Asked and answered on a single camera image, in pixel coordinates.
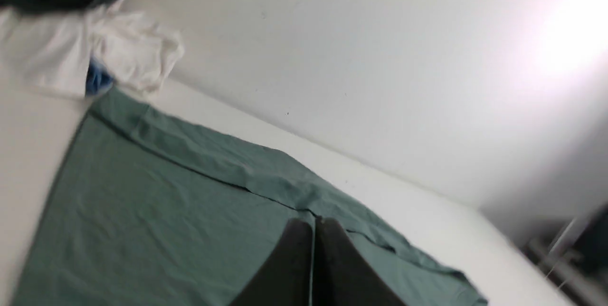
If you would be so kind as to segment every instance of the white towel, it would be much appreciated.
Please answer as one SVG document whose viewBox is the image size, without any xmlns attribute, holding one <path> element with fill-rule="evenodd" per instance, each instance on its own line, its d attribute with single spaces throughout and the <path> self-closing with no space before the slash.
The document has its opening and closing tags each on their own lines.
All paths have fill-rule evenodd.
<svg viewBox="0 0 608 306">
<path fill-rule="evenodd" d="M 102 7 L 89 12 L 22 16 L 0 11 L 0 64 L 29 85 L 83 98 L 91 55 L 118 85 L 149 96 L 184 55 L 178 31 L 142 12 Z"/>
<path fill-rule="evenodd" d="M 144 95 L 158 91 L 184 55 L 180 32 L 142 12 L 107 14 L 93 27 L 93 57 L 120 85 Z"/>
</svg>

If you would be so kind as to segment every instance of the white wall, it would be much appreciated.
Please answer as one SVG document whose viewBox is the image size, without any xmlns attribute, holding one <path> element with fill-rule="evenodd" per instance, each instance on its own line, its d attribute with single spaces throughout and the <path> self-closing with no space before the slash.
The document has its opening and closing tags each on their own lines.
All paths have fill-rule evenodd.
<svg viewBox="0 0 608 306">
<path fill-rule="evenodd" d="M 29 93 L 0 74 L 0 306 L 8 305 L 38 218 L 87 103 Z M 178 83 L 161 110 L 287 152 L 358 198 L 413 245 L 462 269 L 492 306 L 570 306 L 477 211 L 365 167 Z"/>
<path fill-rule="evenodd" d="M 184 31 L 183 81 L 502 217 L 608 114 L 605 0 L 130 0 Z M 602 179 L 573 178 L 597 186 Z M 578 210 L 571 187 L 560 217 Z"/>
</svg>

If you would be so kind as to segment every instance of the green sheet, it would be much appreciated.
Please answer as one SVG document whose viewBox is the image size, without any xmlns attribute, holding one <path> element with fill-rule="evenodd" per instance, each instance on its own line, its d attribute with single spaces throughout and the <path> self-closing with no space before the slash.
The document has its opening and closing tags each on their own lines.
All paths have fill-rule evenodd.
<svg viewBox="0 0 608 306">
<path fill-rule="evenodd" d="M 74 137 L 13 305 L 225 306 L 287 220 L 315 215 L 338 219 L 409 306 L 487 304 L 462 273 L 287 154 L 113 89 Z"/>
</svg>

